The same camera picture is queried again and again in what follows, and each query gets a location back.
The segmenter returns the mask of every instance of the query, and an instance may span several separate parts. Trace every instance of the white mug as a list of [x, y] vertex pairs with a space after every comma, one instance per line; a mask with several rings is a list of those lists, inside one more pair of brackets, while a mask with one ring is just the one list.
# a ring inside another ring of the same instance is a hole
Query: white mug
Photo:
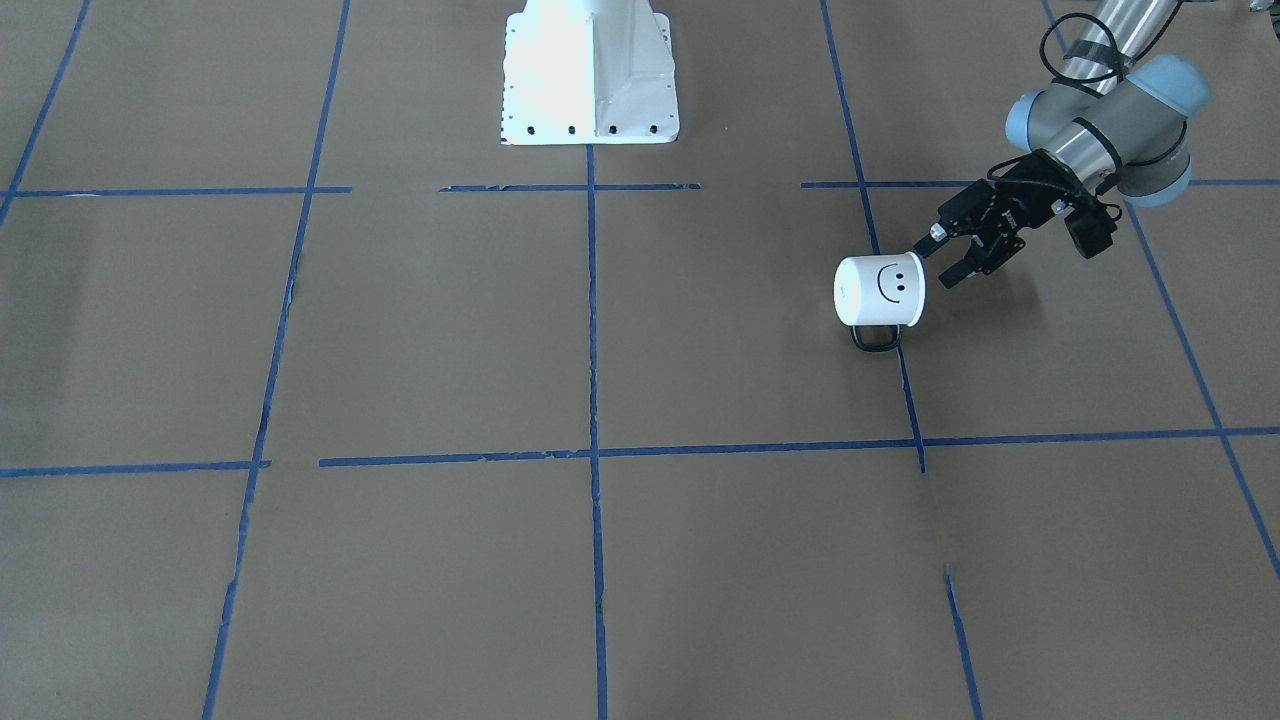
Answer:
[[924, 314], [924, 263], [915, 252], [845, 258], [836, 268], [836, 314], [849, 327], [913, 327]]

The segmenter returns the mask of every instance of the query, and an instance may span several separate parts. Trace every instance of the grid line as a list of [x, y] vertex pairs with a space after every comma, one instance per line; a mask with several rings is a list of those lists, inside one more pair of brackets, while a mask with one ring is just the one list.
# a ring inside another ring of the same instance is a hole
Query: grid line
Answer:
[[449, 184], [436, 192], [664, 192], [680, 190], [701, 190], [698, 182], [657, 182], [657, 183], [630, 183], [630, 184], [595, 184], [590, 190], [586, 184], [552, 183], [552, 184]]
[[[980, 447], [1001, 445], [1085, 445], [1098, 442], [1138, 442], [1155, 439], [1202, 439], [1229, 437], [1267, 437], [1280, 436], [1280, 427], [1242, 427], [1242, 428], [1188, 428], [1171, 430], [1119, 430], [1110, 433], [1050, 433], [1023, 436], [972, 436], [972, 437], [925, 437], [927, 447]], [[851, 439], [819, 442], [774, 442], [774, 443], [724, 443], [724, 445], [669, 445], [669, 446], [630, 446], [600, 447], [599, 456], [613, 457], [653, 457], [672, 455], [754, 455], [764, 452], [831, 452], [849, 450], [890, 450], [915, 447], [915, 438]], [[457, 452], [440, 455], [388, 455], [388, 456], [348, 456], [324, 457], [317, 461], [320, 468], [366, 468], [378, 465], [444, 465], [453, 462], [515, 462], [539, 460], [580, 460], [590, 457], [591, 448], [579, 450], [529, 450], [516, 452]]]
[[964, 615], [960, 614], [960, 602], [956, 600], [955, 575], [951, 565], [946, 566], [947, 603], [951, 606], [951, 624], [956, 632], [956, 646], [960, 650], [960, 664], [964, 667], [965, 687], [969, 688], [969, 707], [973, 708], [973, 720], [982, 720], [982, 698], [978, 696], [978, 678], [973, 671], [973, 656], [969, 653], [969, 635], [964, 629]]
[[[229, 460], [215, 462], [146, 462], [140, 465], [59, 465], [45, 468], [0, 468], [0, 478], [68, 478], [87, 475], [147, 475], [159, 473], [195, 473], [248, 470], [248, 460]], [[261, 462], [269, 468], [270, 460]]]
[[236, 539], [236, 566], [232, 579], [227, 584], [227, 594], [223, 600], [221, 619], [218, 625], [218, 641], [214, 647], [214, 659], [209, 670], [209, 685], [205, 691], [202, 720], [212, 720], [214, 707], [218, 702], [218, 685], [221, 679], [223, 660], [227, 653], [227, 638], [230, 633], [232, 616], [236, 609], [236, 593], [239, 588], [241, 570], [244, 562], [244, 548], [248, 542], [250, 506], [253, 505], [253, 495], [257, 491], [257, 480], [261, 469], [262, 452], [266, 445], [266, 433], [271, 421], [271, 404], [275, 398], [275, 383], [280, 373], [280, 360], [284, 355], [284, 338], [289, 328], [289, 310], [293, 305], [293, 287], [298, 277], [298, 261], [302, 255], [302, 246], [306, 242], [307, 220], [311, 214], [311, 202], [315, 197], [316, 177], [320, 173], [320, 155], [324, 151], [325, 129], [329, 124], [329, 108], [333, 105], [333, 94], [338, 83], [338, 65], [342, 61], [342, 46], [347, 35], [347, 18], [351, 13], [351, 0], [343, 0], [342, 14], [338, 18], [338, 32], [334, 40], [333, 59], [329, 64], [329, 82], [325, 86], [324, 104], [320, 108], [320, 120], [316, 126], [315, 145], [311, 150], [311, 169], [307, 173], [306, 192], [302, 195], [302, 211], [298, 215], [298, 229], [293, 240], [293, 255], [289, 260], [289, 273], [284, 283], [284, 299], [280, 304], [280, 318], [275, 329], [275, 343], [271, 350], [271, 365], [266, 375], [266, 389], [262, 395], [262, 414], [259, 421], [257, 437], [253, 442], [253, 459], [244, 483], [244, 502], [241, 506], [239, 529]]
[[[310, 190], [316, 195], [349, 195], [349, 184], [319, 186]], [[306, 187], [106, 187], [92, 190], [19, 190], [5, 192], [5, 197], [170, 197], [188, 195], [305, 195]]]
[[[858, 133], [854, 129], [854, 115], [849, 108], [849, 90], [845, 87], [845, 72], [840, 67], [840, 53], [836, 50], [836, 33], [831, 27], [831, 10], [827, 0], [818, 0], [822, 9], [822, 24], [827, 33], [827, 49], [831, 51], [831, 69], [836, 76], [836, 90], [840, 92], [840, 108], [845, 115], [845, 132], [849, 136], [849, 152], [854, 159], [854, 174], [858, 176], [858, 192], [863, 200], [863, 215], [867, 220], [867, 233], [872, 241], [872, 252], [881, 255], [879, 236], [876, 232], [876, 215], [872, 213], [872, 197], [867, 190], [867, 176], [863, 172], [863, 156], [858, 150]], [[920, 420], [915, 411], [915, 398], [911, 396], [911, 378], [906, 372], [906, 355], [897, 346], [897, 366], [902, 374], [902, 400], [906, 402], [906, 415], [911, 423], [911, 436], [915, 438], [915, 454], [920, 462], [920, 473], [928, 471], [924, 442], [920, 438]]]
[[586, 146], [586, 269], [588, 269], [588, 366], [590, 375], [591, 464], [591, 565], [595, 578], [595, 703], [598, 720], [609, 716], [608, 653], [604, 632], [604, 532], [600, 518], [600, 424], [598, 373], [598, 281], [595, 273], [595, 146]]
[[1249, 516], [1253, 519], [1253, 527], [1258, 532], [1258, 538], [1262, 541], [1263, 550], [1266, 550], [1267, 560], [1271, 561], [1271, 570], [1275, 573], [1276, 579], [1280, 579], [1280, 556], [1276, 555], [1275, 542], [1271, 539], [1267, 524], [1262, 518], [1262, 512], [1258, 510], [1257, 501], [1253, 498], [1253, 491], [1249, 488], [1249, 480], [1244, 477], [1244, 470], [1240, 469], [1240, 462], [1235, 457], [1235, 448], [1231, 446], [1231, 437], [1222, 425], [1222, 418], [1217, 411], [1217, 404], [1213, 402], [1213, 396], [1208, 389], [1208, 382], [1201, 372], [1199, 361], [1196, 360], [1196, 351], [1192, 350], [1190, 338], [1187, 336], [1187, 329], [1183, 327], [1183, 322], [1178, 316], [1178, 309], [1174, 306], [1174, 299], [1169, 293], [1169, 286], [1165, 284], [1165, 278], [1160, 272], [1160, 265], [1156, 263], [1156, 256], [1151, 251], [1151, 243], [1147, 242], [1147, 233], [1143, 231], [1142, 223], [1138, 220], [1138, 213], [1134, 210], [1133, 205], [1125, 202], [1125, 209], [1129, 211], [1129, 222], [1133, 223], [1133, 229], [1138, 234], [1138, 242], [1142, 245], [1142, 252], [1147, 258], [1147, 265], [1151, 268], [1151, 274], [1156, 281], [1156, 287], [1160, 290], [1160, 297], [1165, 301], [1165, 310], [1167, 310], [1169, 319], [1174, 325], [1174, 331], [1178, 333], [1178, 341], [1181, 343], [1183, 352], [1187, 355], [1187, 363], [1190, 365], [1192, 374], [1196, 375], [1196, 384], [1199, 387], [1201, 396], [1204, 400], [1204, 407], [1208, 410], [1210, 418], [1213, 420], [1213, 428], [1216, 429], [1217, 437], [1222, 443], [1222, 451], [1226, 454], [1226, 460], [1231, 466], [1231, 473], [1235, 475], [1235, 483], [1240, 488], [1244, 503], [1248, 506]]
[[0, 225], [4, 225], [5, 219], [9, 218], [9, 209], [13, 208], [14, 193], [22, 186], [22, 177], [27, 173], [27, 164], [31, 163], [31, 155], [36, 151], [36, 142], [40, 140], [40, 131], [45, 129], [45, 120], [49, 118], [49, 109], [54, 106], [54, 97], [58, 96], [58, 88], [63, 85], [63, 77], [67, 74], [67, 67], [70, 65], [72, 55], [76, 53], [76, 44], [79, 42], [81, 29], [84, 27], [84, 18], [88, 15], [88, 5], [91, 0], [83, 0], [81, 3], [81, 12], [76, 15], [76, 27], [72, 28], [72, 36], [67, 41], [67, 50], [63, 51], [63, 59], [58, 63], [58, 72], [54, 73], [54, 82], [49, 86], [49, 94], [45, 95], [45, 104], [40, 106], [40, 114], [36, 115], [36, 124], [31, 128], [31, 136], [27, 138], [27, 146], [22, 150], [22, 159], [18, 160], [18, 168], [13, 173], [13, 179], [9, 181], [9, 192], [5, 195], [4, 204], [0, 204]]

